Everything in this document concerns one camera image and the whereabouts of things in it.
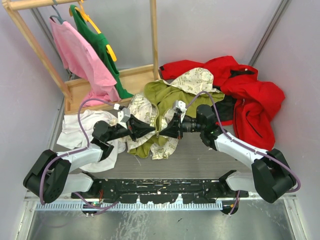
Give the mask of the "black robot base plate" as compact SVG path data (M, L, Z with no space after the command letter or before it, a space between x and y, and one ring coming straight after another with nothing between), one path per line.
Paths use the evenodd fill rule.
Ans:
M95 178L89 191L79 194L104 203L135 204L139 200L142 204L172 204L182 197L183 204L211 204L237 196L237 192L227 186L227 176L219 179Z

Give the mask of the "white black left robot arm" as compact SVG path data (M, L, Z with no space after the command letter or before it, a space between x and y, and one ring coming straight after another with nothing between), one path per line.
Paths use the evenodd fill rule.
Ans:
M126 136L136 140L154 130L153 126L133 115L126 122L114 126L98 121L93 126L93 139L89 146L60 153L50 149L43 151L24 178L23 186L38 196L43 204L73 192L83 192L88 198L95 198L100 193L100 185L88 173L70 172L105 161L114 149L110 141Z

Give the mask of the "olive green jacket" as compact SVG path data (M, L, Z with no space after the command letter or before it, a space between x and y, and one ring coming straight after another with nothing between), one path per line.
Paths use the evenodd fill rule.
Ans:
M174 102L184 102L188 106L186 114L194 118L197 106L211 106L224 99L225 95L213 87L213 81L214 76L209 70L197 67L170 83L162 79L147 83L143 92L133 96L128 109L134 117L155 130L135 141L125 137L127 152L140 158L168 159L176 150L178 139L160 136L159 132L172 120Z

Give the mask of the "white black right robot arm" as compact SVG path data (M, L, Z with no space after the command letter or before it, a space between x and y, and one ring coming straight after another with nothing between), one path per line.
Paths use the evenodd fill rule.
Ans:
M229 155L250 169L250 173L232 170L223 175L219 179L219 191L223 196L231 197L236 191L247 191L274 203L300 186L280 150L265 150L236 138L216 124L218 116L209 105L199 105L195 118L186 115L186 105L180 100L173 104L173 111L171 121L159 133L161 136L181 139L184 133L199 133L204 145Z

